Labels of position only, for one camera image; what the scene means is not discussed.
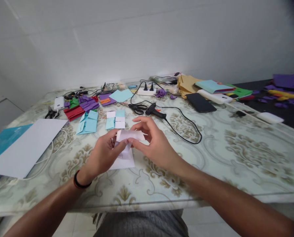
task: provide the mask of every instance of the wristband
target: wristband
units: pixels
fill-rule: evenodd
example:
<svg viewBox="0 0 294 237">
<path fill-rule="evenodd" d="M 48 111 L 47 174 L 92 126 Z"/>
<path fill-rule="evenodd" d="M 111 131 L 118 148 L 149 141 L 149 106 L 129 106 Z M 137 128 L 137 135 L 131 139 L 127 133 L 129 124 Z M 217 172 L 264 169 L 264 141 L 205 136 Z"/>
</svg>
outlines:
<svg viewBox="0 0 294 237">
<path fill-rule="evenodd" d="M 78 170 L 75 175 L 74 175 L 74 179 L 73 179 L 73 184 L 75 185 L 76 188 L 79 188 L 79 189 L 86 189 L 88 188 L 92 182 L 90 182 L 88 185 L 81 185 L 78 183 L 77 181 L 77 174 L 79 173 L 80 170 Z"/>
</svg>

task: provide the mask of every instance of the tiled wall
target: tiled wall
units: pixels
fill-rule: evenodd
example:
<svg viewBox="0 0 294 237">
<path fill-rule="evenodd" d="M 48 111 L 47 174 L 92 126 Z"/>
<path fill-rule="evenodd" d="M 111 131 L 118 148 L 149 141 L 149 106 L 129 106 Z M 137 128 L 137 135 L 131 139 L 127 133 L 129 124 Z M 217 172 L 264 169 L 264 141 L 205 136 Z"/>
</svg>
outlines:
<svg viewBox="0 0 294 237">
<path fill-rule="evenodd" d="M 27 104 L 54 89 L 176 71 L 294 73 L 285 0 L 0 0 L 0 72 Z"/>
</svg>

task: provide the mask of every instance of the gray pants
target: gray pants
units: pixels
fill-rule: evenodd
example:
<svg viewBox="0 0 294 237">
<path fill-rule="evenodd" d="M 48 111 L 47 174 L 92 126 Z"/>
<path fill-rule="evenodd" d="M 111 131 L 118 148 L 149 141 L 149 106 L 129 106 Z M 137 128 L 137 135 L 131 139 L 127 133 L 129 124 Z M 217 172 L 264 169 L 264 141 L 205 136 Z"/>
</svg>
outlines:
<svg viewBox="0 0 294 237">
<path fill-rule="evenodd" d="M 186 237 L 188 230 L 182 219 L 182 213 L 183 209 L 97 213 L 93 218 L 93 223 L 97 227 L 94 237 Z"/>
</svg>

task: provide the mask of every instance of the floral pattern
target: floral pattern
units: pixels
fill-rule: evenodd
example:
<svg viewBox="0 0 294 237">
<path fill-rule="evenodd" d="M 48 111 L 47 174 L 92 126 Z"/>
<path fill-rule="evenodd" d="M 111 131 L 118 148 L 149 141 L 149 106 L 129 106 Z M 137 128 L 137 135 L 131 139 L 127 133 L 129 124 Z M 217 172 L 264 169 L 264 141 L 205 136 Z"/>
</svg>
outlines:
<svg viewBox="0 0 294 237">
<path fill-rule="evenodd" d="M 68 91 L 47 94 L 8 127 L 27 125 L 44 118 L 49 105 L 45 103 L 53 102 L 56 96 L 62 96 L 66 92 Z M 135 95 L 133 102 L 143 100 L 144 96 Z M 178 138 L 163 120 L 153 117 L 173 148 L 188 163 L 263 202 L 289 202 L 290 198 L 294 201 L 294 138 L 288 138 L 287 141 L 278 131 L 271 131 L 252 117 L 231 118 L 234 109 L 229 107 L 200 114 L 181 97 L 171 100 L 166 95 L 161 99 L 150 97 L 148 101 L 163 107 L 180 108 L 199 128 L 203 135 L 202 141 L 192 145 Z M 240 109 L 246 109 L 240 103 L 233 104 Z M 97 131 L 76 135 L 79 119 L 65 125 L 63 128 L 67 132 L 66 142 L 64 143 L 66 133 L 59 132 L 53 141 L 56 153 L 50 157 L 50 162 L 36 178 L 15 181 L 14 178 L 2 177 L 0 214 L 26 212 L 72 178 L 86 163 L 97 139 L 107 133 L 106 112 L 117 109 L 125 110 L 126 129 L 130 129 L 134 124 L 132 119 L 137 116 L 130 108 L 120 103 L 100 106 L 97 109 Z M 161 112 L 167 114 L 168 121 L 181 136 L 192 142 L 198 141 L 199 134 L 193 124 L 176 109 L 162 108 Z M 60 112 L 59 119 L 65 118 L 65 114 Z M 292 129 L 283 129 L 294 136 Z M 51 145 L 45 154 L 49 154 L 50 150 Z M 109 170 L 96 177 L 72 211 L 97 213 L 178 209 L 202 205 L 201 198 L 178 176 L 158 167 L 134 148 L 133 156 L 135 167 Z M 42 166 L 35 166 L 33 172 L 37 173 L 41 168 Z"/>
</svg>

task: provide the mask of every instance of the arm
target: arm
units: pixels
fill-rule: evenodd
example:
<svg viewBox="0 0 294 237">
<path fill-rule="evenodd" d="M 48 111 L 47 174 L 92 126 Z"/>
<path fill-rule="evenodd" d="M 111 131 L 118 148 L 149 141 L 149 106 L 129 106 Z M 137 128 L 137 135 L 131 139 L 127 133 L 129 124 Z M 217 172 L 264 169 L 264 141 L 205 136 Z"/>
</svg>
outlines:
<svg viewBox="0 0 294 237">
<path fill-rule="evenodd" d="M 294 236 L 294 222 L 239 189 L 188 164 L 150 117 L 137 117 L 131 130 L 147 134 L 149 145 L 129 138 L 156 165 L 180 176 L 241 236 Z"/>
<path fill-rule="evenodd" d="M 106 172 L 125 149 L 127 140 L 122 141 L 115 148 L 112 144 L 112 138 L 115 137 L 117 131 L 114 129 L 98 139 L 88 162 L 77 175 L 79 184 L 87 185 L 96 176 Z M 19 219 L 5 234 L 5 237 L 52 236 L 67 211 L 83 191 L 75 187 L 73 178 L 70 179 Z"/>
</svg>

